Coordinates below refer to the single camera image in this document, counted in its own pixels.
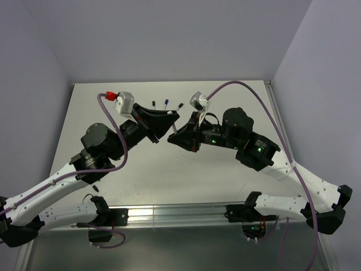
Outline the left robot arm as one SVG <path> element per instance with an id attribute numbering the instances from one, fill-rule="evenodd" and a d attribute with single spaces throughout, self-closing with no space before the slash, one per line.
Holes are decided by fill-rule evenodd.
<path id="1" fill-rule="evenodd" d="M 126 152 L 143 139 L 157 143 L 179 119 L 175 110 L 149 110 L 137 103 L 131 116 L 116 130 L 102 123 L 92 124 L 81 138 L 83 150 L 61 170 L 26 192 L 12 198 L 1 197 L 1 242 L 18 247 L 53 228 L 108 225 L 111 210 L 102 196 L 63 208 L 54 204 L 114 171 L 112 162 L 125 160 Z"/>

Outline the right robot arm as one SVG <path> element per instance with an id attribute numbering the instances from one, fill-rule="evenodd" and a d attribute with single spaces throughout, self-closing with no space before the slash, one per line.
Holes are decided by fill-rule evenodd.
<path id="1" fill-rule="evenodd" d="M 289 217 L 309 227 L 317 221 L 318 232 L 333 234 L 343 223 L 352 189 L 336 186 L 314 175 L 303 166 L 289 162 L 281 148 L 253 131 L 254 121 L 242 108 L 227 109 L 222 123 L 199 122 L 193 112 L 188 123 L 169 136 L 168 142 L 197 152 L 202 144 L 236 150 L 242 165 L 267 175 L 293 190 L 295 197 L 271 196 L 253 191 L 242 204 L 231 204 L 224 214 L 229 222 L 274 221 Z"/>

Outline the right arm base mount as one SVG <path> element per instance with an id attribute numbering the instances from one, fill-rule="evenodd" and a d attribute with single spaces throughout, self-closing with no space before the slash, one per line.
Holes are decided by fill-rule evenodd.
<path id="1" fill-rule="evenodd" d="M 244 204 L 229 204 L 226 206 L 224 217 L 232 222 L 247 222 L 255 225 L 242 226 L 242 232 L 246 239 L 258 240 L 266 235 L 266 219 L 251 207 Z"/>

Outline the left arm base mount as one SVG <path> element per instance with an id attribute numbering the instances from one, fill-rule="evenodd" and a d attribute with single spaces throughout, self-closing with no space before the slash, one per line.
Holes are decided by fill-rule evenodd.
<path id="1" fill-rule="evenodd" d="M 110 214 L 102 222 L 77 223 L 78 228 L 88 228 L 88 240 L 92 245 L 105 247 L 115 235 L 123 237 L 121 243 L 124 243 L 125 237 L 116 230 L 116 227 L 126 226 L 129 210 L 127 208 L 111 208 Z"/>

